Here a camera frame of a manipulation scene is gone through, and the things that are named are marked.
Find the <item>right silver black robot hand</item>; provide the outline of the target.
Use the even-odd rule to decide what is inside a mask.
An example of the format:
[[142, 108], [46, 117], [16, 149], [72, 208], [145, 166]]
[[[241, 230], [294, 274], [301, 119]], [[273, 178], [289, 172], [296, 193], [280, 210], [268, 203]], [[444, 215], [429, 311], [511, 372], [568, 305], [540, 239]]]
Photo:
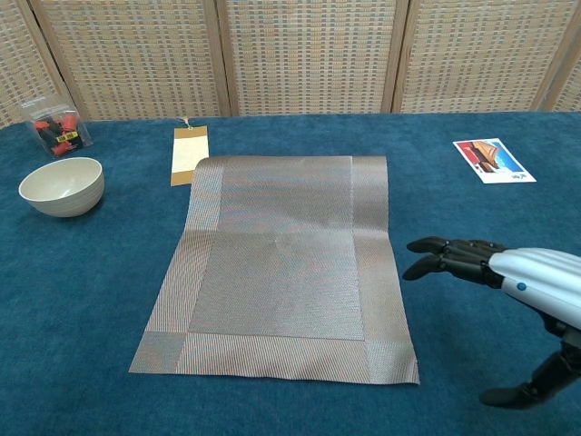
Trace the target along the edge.
[[485, 240], [429, 236], [407, 248], [425, 257], [404, 273], [406, 281], [429, 273], [450, 273], [502, 291], [539, 314], [544, 328], [560, 340], [550, 355], [518, 386], [481, 393], [481, 403], [525, 410], [537, 406], [580, 379], [580, 258], [546, 248], [508, 248]]

